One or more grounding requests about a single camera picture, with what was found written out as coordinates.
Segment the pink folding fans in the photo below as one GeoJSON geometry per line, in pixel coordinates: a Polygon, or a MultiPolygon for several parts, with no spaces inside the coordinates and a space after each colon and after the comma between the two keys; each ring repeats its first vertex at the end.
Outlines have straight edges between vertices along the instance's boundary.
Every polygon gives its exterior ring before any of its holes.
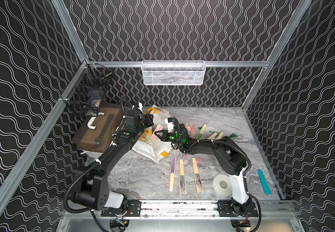
{"type": "Polygon", "coordinates": [[[157,135],[155,134],[156,132],[159,132],[163,129],[163,126],[158,124],[155,128],[155,130],[153,131],[153,134],[151,135],[152,137],[152,143],[155,141],[155,139],[157,138],[157,135]]]}

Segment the green folding fan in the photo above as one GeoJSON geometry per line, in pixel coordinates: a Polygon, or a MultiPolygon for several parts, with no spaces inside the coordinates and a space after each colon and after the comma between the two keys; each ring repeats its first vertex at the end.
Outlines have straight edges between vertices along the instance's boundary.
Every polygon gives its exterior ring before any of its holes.
{"type": "Polygon", "coordinates": [[[206,128],[207,128],[207,124],[203,124],[203,126],[201,127],[201,129],[200,129],[200,131],[199,131],[199,133],[198,133],[198,135],[196,137],[197,140],[201,140],[202,139],[202,137],[203,137],[203,135],[204,135],[204,133],[206,131],[206,128]]]}
{"type": "Polygon", "coordinates": [[[214,132],[212,135],[210,135],[207,139],[214,140],[217,137],[218,133],[214,132]]]}
{"type": "Polygon", "coordinates": [[[220,133],[216,136],[215,140],[220,140],[220,139],[223,139],[224,137],[229,137],[229,138],[231,138],[231,139],[236,139],[236,138],[238,138],[238,135],[235,134],[235,133],[232,133],[232,134],[230,134],[230,135],[225,135],[223,132],[220,132],[220,133]]]}

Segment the white tote bag yellow handles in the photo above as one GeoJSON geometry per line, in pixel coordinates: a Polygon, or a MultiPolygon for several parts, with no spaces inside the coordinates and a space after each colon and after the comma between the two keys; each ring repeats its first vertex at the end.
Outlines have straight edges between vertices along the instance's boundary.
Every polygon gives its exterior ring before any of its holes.
{"type": "Polygon", "coordinates": [[[132,150],[145,156],[146,158],[151,159],[153,162],[158,163],[160,160],[169,155],[172,147],[169,142],[162,142],[158,137],[152,143],[151,135],[158,124],[163,126],[162,130],[167,130],[165,120],[170,118],[171,115],[168,111],[163,110],[156,105],[150,107],[146,113],[153,115],[154,125],[144,130],[144,133],[132,147],[132,150]]]}

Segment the pink folding fan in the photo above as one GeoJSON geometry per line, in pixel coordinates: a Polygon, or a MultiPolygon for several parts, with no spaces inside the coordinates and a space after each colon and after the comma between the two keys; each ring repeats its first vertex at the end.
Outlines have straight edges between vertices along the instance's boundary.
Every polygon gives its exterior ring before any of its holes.
{"type": "Polygon", "coordinates": [[[190,131],[190,137],[191,138],[195,138],[196,129],[197,129],[197,125],[194,124],[191,128],[191,131],[190,131]]]}
{"type": "Polygon", "coordinates": [[[191,128],[190,128],[190,126],[189,126],[189,123],[188,123],[188,122],[186,122],[186,123],[185,123],[185,128],[186,128],[186,130],[188,131],[188,133],[190,133],[190,131],[191,131],[191,128]]]}

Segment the beige folding fan long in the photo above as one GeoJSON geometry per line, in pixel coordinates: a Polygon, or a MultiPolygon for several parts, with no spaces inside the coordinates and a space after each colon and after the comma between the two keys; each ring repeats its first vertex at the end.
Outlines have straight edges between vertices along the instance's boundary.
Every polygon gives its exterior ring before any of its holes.
{"type": "Polygon", "coordinates": [[[195,158],[192,158],[192,166],[193,166],[193,174],[194,174],[196,192],[197,193],[204,192],[202,180],[200,177],[200,173],[199,173],[197,162],[195,158]]]}

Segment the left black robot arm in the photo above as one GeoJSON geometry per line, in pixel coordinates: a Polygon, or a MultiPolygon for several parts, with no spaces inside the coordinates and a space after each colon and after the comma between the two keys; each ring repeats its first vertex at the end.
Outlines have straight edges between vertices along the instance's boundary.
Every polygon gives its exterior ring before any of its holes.
{"type": "Polygon", "coordinates": [[[121,208],[125,196],[109,190],[108,176],[121,157],[129,152],[146,128],[152,127],[154,116],[139,109],[129,110],[121,126],[112,135],[110,147],[95,161],[75,172],[74,182],[64,195],[63,207],[69,213],[82,213],[104,208],[121,208]]]}

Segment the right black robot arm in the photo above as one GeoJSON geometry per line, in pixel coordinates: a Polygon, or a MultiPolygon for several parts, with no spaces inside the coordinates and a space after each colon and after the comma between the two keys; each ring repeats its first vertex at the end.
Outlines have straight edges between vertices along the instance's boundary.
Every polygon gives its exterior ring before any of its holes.
{"type": "Polygon", "coordinates": [[[183,124],[175,124],[171,130],[155,131],[162,142],[184,154],[213,155],[221,168],[229,175],[232,185],[232,208],[235,215],[243,216],[250,212],[253,197],[249,194],[246,174],[251,169],[251,161],[245,152],[228,136],[219,140],[194,139],[183,124]]]}

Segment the beige folding fan dark print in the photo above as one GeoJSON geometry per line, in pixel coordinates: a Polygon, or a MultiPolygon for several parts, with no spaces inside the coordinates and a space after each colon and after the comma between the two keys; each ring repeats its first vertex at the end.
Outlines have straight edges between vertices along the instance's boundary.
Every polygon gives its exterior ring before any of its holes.
{"type": "Polygon", "coordinates": [[[187,187],[186,187],[186,176],[185,176],[185,169],[184,169],[184,160],[180,159],[179,160],[179,183],[180,183],[180,194],[187,194],[187,187]]]}

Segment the purple folding fan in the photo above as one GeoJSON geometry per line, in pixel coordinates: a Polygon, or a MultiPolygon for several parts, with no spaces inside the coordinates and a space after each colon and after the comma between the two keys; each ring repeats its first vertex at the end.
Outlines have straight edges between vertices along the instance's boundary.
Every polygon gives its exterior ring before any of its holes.
{"type": "Polygon", "coordinates": [[[177,160],[176,157],[171,157],[170,176],[169,176],[169,191],[170,192],[174,190],[176,160],[177,160]]]}

